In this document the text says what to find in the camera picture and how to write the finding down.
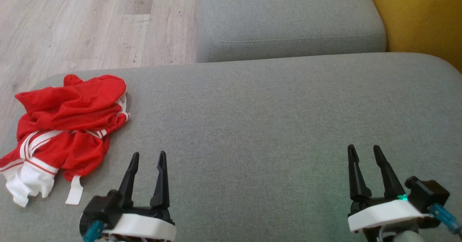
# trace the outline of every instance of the red garment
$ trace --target red garment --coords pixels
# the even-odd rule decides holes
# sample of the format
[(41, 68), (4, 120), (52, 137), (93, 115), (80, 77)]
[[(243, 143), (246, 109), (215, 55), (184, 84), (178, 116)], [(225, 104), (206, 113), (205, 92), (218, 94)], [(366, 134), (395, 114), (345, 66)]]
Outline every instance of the red garment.
[(25, 206), (27, 195), (48, 196), (58, 169), (71, 181), (99, 166), (109, 149), (108, 134), (130, 118), (125, 90), (124, 80), (116, 76), (82, 81), (70, 74), (63, 87), (16, 95), (26, 109), (18, 122), (18, 146), (0, 158), (0, 172), (15, 202)]

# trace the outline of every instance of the floor plank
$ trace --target floor plank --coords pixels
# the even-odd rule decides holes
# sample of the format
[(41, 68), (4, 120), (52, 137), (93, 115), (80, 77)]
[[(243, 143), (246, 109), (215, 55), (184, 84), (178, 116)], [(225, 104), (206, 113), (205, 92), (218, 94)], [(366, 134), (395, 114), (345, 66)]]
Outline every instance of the floor plank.
[(195, 62), (196, 0), (2, 0), (0, 142), (14, 96), (57, 73)]

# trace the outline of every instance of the blue cable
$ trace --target blue cable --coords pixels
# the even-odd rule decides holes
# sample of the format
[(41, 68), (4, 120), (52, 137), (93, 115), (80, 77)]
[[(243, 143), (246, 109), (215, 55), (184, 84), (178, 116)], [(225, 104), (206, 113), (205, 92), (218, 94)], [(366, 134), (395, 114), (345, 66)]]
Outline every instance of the blue cable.
[(428, 208), (428, 211), (435, 216), (435, 219), (441, 221), (449, 229), (452, 234), (461, 233), (462, 226), (457, 222), (457, 219), (452, 216), (443, 206), (435, 203)]
[(104, 223), (100, 220), (95, 220), (83, 236), (84, 242), (95, 242), (102, 237)]

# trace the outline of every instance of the gray ottoman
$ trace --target gray ottoman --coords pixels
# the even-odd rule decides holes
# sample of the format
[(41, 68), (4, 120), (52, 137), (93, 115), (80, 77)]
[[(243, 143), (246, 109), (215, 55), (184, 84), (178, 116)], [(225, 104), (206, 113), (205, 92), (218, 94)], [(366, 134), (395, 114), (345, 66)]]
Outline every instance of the gray ottoman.
[[(50, 196), (25, 209), (3, 189), (0, 241), (80, 241), (83, 208), (118, 188), (135, 151), (139, 206), (149, 205), (157, 157), (167, 152), (179, 242), (364, 241), (347, 223), (349, 144), (374, 195), (383, 195), (372, 152), (378, 144), (403, 183), (412, 175), (437, 180), (452, 192), (447, 208), (462, 217), (462, 76), (439, 58), (363, 53), (78, 75), (105, 73), (127, 82), (132, 120), (111, 136), (101, 167), (83, 178), (80, 205), (64, 204), (69, 183), (59, 173)], [(2, 154), (14, 137), (12, 126)], [(444, 226), (422, 234), (458, 240)]]
[(372, 0), (198, 0), (197, 61), (385, 51)]

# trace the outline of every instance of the yellow cushion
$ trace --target yellow cushion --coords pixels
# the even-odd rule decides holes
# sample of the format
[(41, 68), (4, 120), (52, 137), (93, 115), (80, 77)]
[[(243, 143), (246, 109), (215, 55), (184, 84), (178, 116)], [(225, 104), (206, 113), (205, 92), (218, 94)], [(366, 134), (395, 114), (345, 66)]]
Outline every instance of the yellow cushion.
[(462, 72), (462, 0), (373, 0), (387, 51), (427, 53)]

